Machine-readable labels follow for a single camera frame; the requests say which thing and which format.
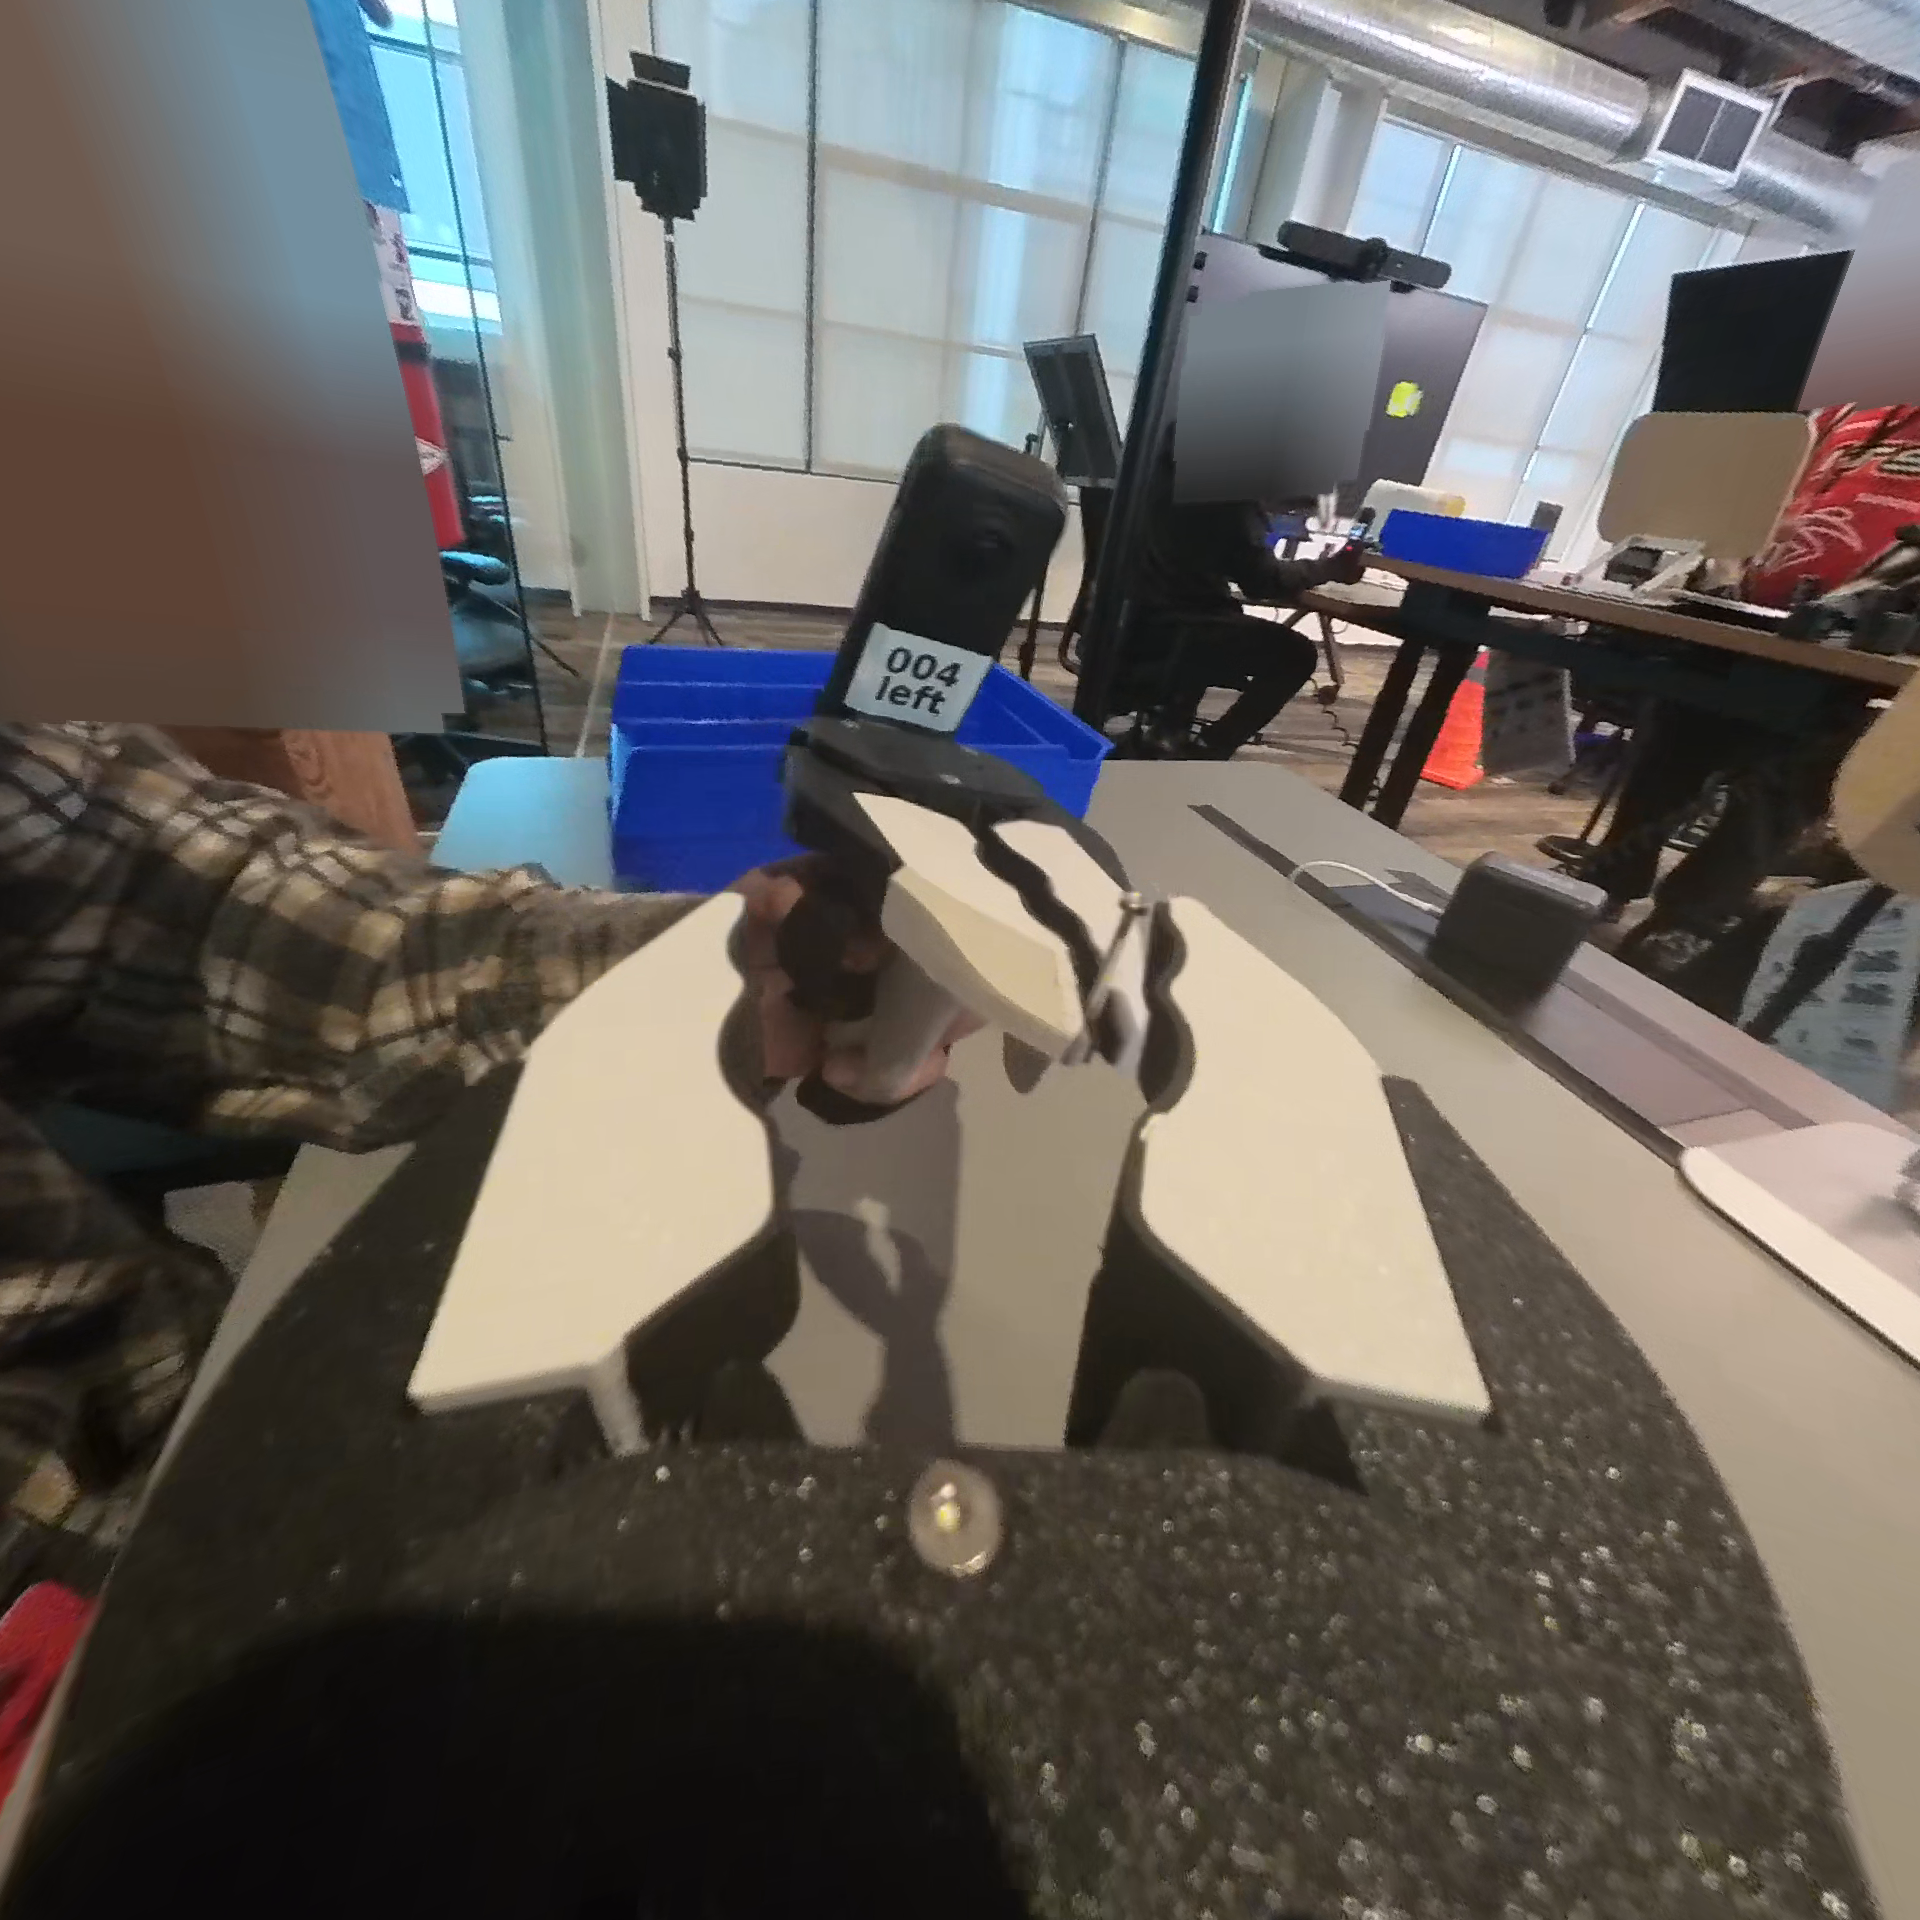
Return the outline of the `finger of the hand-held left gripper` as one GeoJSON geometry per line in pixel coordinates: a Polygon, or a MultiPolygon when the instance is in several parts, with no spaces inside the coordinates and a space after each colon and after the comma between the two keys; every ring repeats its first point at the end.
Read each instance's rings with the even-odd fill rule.
{"type": "Polygon", "coordinates": [[[1091,866],[1093,835],[1058,806],[986,832],[913,800],[854,790],[852,804],[894,860],[880,931],[894,948],[862,1032],[869,1066],[918,1066],[953,1020],[974,1018],[1050,1066],[1091,1055],[1089,1012],[1070,940],[1053,931],[987,852],[1040,876],[1040,896],[1068,872],[1074,848],[1091,866]]]}
{"type": "Polygon", "coordinates": [[[1142,1005],[1110,1008],[1097,1023],[1089,1023],[1083,1012],[1083,994],[1094,966],[1094,932],[1113,923],[1116,896],[1137,890],[1113,864],[1113,852],[1097,835],[1068,816],[997,822],[979,836],[977,850],[987,871],[1016,890],[1034,926],[1064,948],[1073,982],[1073,1023],[1061,1054],[1064,1062],[1102,1061],[1116,1070],[1138,1070],[1153,1020],[1147,960],[1155,919],[1142,1005]]]}

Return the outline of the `steel bolt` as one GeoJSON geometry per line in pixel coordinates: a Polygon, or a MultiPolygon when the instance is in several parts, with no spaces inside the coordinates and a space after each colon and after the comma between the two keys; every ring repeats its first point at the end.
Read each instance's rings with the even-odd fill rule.
{"type": "Polygon", "coordinates": [[[1126,890],[1113,901],[1110,926],[1094,932],[1094,966],[1083,994],[1089,1023],[1097,1023],[1110,1008],[1145,1004],[1145,958],[1155,902],[1126,890]]]}

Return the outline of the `blue plastic parts bin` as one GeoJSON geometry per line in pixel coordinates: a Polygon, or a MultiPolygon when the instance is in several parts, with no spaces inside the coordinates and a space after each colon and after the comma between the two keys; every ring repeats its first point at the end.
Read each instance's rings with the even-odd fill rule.
{"type": "MultiPolygon", "coordinates": [[[[608,839],[619,883],[709,893],[792,858],[781,758],[830,679],[811,648],[634,645],[608,734],[608,839]]],[[[1081,818],[1110,741],[1004,666],[990,666],[956,741],[1012,764],[1081,818]]]]}

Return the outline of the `person's left forearm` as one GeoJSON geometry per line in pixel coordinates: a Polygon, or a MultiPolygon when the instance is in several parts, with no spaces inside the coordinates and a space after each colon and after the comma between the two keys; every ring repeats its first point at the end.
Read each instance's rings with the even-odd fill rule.
{"type": "Polygon", "coordinates": [[[531,871],[402,887],[357,922],[370,952],[334,992],[349,1020],[344,1087],[366,1112],[396,1115],[520,1066],[596,981],[704,906],[531,871]]]}

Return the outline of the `person's left hand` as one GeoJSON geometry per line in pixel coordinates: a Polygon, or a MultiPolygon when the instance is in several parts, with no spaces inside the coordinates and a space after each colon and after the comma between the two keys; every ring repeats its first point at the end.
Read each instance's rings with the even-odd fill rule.
{"type": "Polygon", "coordinates": [[[786,952],[800,952],[803,940],[784,936],[781,926],[794,912],[808,922],[826,917],[826,966],[836,986],[834,1004],[864,1000],[874,982],[890,982],[898,952],[878,922],[859,906],[833,902],[826,866],[804,858],[772,869],[741,876],[733,893],[742,901],[741,975],[756,1005],[760,1039],[747,1048],[769,1090],[786,1084],[819,1082],[836,1095],[867,1106],[894,1108],[929,1087],[946,1072],[953,1045],[977,1030],[971,1015],[956,1015],[939,1045],[924,1052],[900,1090],[892,1099],[872,1092],[874,1066],[867,1043],[867,1015],[826,1010],[803,1004],[784,964],[786,952]]]}

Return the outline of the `black cube device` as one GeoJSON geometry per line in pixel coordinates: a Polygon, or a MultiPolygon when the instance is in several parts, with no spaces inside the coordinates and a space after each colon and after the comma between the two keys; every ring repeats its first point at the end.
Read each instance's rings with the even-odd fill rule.
{"type": "Polygon", "coordinates": [[[1608,893],[1510,855],[1478,855],[1430,931],[1424,960],[1501,1015],[1541,1000],[1587,942],[1608,893]]]}

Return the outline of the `orange traffic cone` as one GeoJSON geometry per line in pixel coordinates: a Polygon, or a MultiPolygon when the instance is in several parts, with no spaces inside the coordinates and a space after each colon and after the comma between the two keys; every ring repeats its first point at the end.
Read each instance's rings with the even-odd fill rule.
{"type": "Polygon", "coordinates": [[[1464,682],[1453,688],[1442,725],[1424,758],[1421,780],[1452,792],[1472,790],[1486,780],[1481,746],[1486,732],[1486,672],[1490,653],[1478,648],[1464,682]]]}

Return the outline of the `black office chair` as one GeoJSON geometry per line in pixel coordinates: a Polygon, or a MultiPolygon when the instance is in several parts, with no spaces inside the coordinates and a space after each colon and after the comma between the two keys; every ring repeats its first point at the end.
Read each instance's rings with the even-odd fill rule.
{"type": "Polygon", "coordinates": [[[496,734],[544,746],[534,647],[512,566],[461,546],[438,554],[461,682],[446,732],[496,734]]]}

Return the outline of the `white document stand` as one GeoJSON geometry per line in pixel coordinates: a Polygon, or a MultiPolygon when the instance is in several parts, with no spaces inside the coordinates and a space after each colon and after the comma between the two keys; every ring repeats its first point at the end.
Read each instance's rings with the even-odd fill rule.
{"type": "Polygon", "coordinates": [[[1637,419],[1621,436],[1582,574],[1643,543],[1664,556],[1637,588],[1678,591],[1704,565],[1740,566],[1771,540],[1816,443],[1803,414],[1672,414],[1637,419]]]}
{"type": "MultiPolygon", "coordinates": [[[[1848,752],[1832,790],[1841,850],[1880,893],[1917,887],[1917,688],[1912,684],[1848,752]]],[[[1762,1018],[1771,1046],[1780,1018],[1826,966],[1789,981],[1762,1018]]],[[[1841,1072],[1841,1090],[1881,1102],[1916,1066],[1916,998],[1901,1061],[1841,1072]]],[[[1738,1143],[1693,1144],[1680,1158],[1693,1194],[1885,1347],[1917,1362],[1916,1139],[1857,1120],[1824,1120],[1738,1143]]]]}

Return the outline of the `black webcam bar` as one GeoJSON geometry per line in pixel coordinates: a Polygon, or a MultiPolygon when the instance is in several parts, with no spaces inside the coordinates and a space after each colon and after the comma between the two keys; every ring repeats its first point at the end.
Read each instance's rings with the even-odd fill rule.
{"type": "Polygon", "coordinates": [[[1356,238],[1298,222],[1286,222],[1280,228],[1277,256],[1286,266],[1318,272],[1332,280],[1384,280],[1400,293],[1442,293],[1452,280],[1448,260],[1403,252],[1379,235],[1356,238]]]}

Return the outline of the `blue storage bin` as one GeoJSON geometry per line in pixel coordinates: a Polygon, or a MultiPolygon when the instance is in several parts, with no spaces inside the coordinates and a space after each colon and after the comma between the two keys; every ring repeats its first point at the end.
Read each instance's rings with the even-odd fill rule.
{"type": "Polygon", "coordinates": [[[1518,582],[1541,562],[1547,530],[1494,518],[1394,510],[1384,518],[1376,543],[1384,560],[1518,582]]]}

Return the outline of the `large dark display screen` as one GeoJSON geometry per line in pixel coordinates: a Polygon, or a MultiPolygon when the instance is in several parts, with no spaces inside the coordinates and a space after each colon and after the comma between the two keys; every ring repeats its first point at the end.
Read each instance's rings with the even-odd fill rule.
{"type": "Polygon", "coordinates": [[[1444,436],[1460,380],[1486,322],[1486,304],[1427,287],[1394,287],[1385,302],[1384,359],[1353,487],[1421,487],[1444,436]]]}

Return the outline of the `black light panel stand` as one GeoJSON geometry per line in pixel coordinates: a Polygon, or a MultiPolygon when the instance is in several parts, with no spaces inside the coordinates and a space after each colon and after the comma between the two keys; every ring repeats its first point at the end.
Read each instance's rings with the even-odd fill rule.
{"type": "Polygon", "coordinates": [[[725,647],[700,590],[698,527],[691,499],[691,445],[682,326],[682,227],[707,202],[707,112],[691,90],[686,61],[630,52],[630,75],[608,80],[608,138],[612,178],[626,184],[640,207],[660,227],[666,360],[678,469],[678,518],[684,584],[652,645],[693,635],[707,647],[725,647]]]}

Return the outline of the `red fire extinguisher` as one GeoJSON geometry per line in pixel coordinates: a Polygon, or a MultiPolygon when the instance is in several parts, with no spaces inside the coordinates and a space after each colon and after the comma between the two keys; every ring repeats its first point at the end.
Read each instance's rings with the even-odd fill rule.
{"type": "Polygon", "coordinates": [[[421,326],[392,322],[392,338],[401,364],[401,383],[417,434],[427,510],[437,549],[464,546],[464,512],[458,476],[451,464],[442,397],[432,372],[432,355],[421,326]]]}

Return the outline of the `silver ventilation duct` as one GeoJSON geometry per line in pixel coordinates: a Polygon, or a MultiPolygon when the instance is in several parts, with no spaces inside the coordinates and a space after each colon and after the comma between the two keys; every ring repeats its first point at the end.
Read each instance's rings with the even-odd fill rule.
{"type": "Polygon", "coordinates": [[[1774,126],[1716,80],[1645,82],[1523,27],[1438,3],[1256,3],[1250,35],[1542,146],[1688,181],[1769,220],[1853,234],[1891,170],[1774,126]]]}

